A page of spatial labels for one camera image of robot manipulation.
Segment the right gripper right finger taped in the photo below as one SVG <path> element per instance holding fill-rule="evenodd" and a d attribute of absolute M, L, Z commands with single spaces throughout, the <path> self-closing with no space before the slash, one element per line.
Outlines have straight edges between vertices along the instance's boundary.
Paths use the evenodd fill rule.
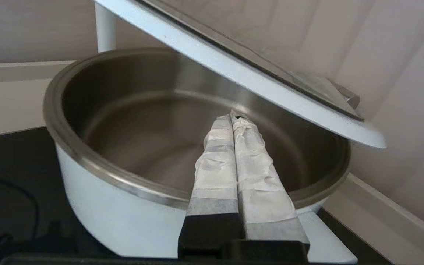
<path fill-rule="evenodd" d="M 231 123 L 245 238 L 273 243 L 299 243 L 308 252 L 308 236 L 257 125 L 237 111 L 231 111 Z"/>

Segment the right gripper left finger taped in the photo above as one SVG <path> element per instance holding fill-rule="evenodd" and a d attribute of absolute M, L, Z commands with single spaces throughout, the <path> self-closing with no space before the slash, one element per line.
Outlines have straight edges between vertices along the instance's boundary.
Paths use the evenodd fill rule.
<path fill-rule="evenodd" d="M 230 115 L 219 116 L 195 163 L 191 198 L 178 239 L 179 258 L 220 258 L 222 248 L 242 239 L 237 166 Z"/>

